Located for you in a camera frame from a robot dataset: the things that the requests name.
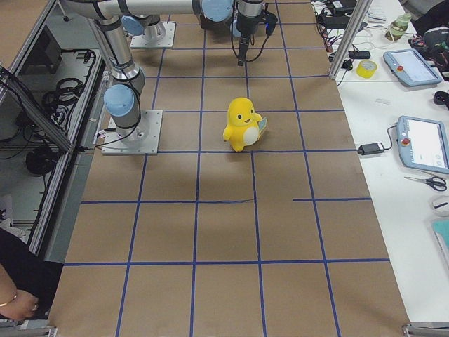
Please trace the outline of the person's forearm with bangle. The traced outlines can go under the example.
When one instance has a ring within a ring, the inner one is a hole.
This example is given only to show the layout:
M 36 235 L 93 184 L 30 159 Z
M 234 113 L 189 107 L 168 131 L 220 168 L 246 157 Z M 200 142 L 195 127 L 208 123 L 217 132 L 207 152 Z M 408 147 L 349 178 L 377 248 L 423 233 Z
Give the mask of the person's forearm with bangle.
M 5 268 L 1 265 L 1 307 L 5 307 L 8 304 L 12 303 L 18 295 L 17 287 L 15 286 L 15 283 L 5 270 Z

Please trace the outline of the person's hand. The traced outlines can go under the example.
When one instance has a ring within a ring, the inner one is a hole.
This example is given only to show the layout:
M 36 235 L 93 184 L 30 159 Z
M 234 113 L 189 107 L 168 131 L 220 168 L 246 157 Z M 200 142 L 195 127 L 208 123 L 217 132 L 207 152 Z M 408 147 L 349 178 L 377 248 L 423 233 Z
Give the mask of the person's hand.
M 18 290 L 17 296 L 9 304 L 1 307 L 1 316 L 12 320 L 29 319 L 35 315 L 39 299 L 31 293 Z

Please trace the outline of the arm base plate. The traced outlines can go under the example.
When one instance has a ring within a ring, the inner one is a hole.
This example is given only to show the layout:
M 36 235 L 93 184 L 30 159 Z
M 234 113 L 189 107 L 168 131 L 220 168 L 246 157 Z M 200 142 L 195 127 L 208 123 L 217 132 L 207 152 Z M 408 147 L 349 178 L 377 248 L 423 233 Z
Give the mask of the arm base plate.
M 158 22 L 149 25 L 139 36 L 131 39 L 132 49 L 163 49 L 172 48 L 175 39 L 176 22 Z
M 156 155 L 159 149 L 159 139 L 163 120 L 162 110 L 145 110 L 141 112 L 141 120 L 136 129 L 125 130 L 117 128 L 110 117 L 105 144 L 101 153 L 109 156 L 122 155 Z

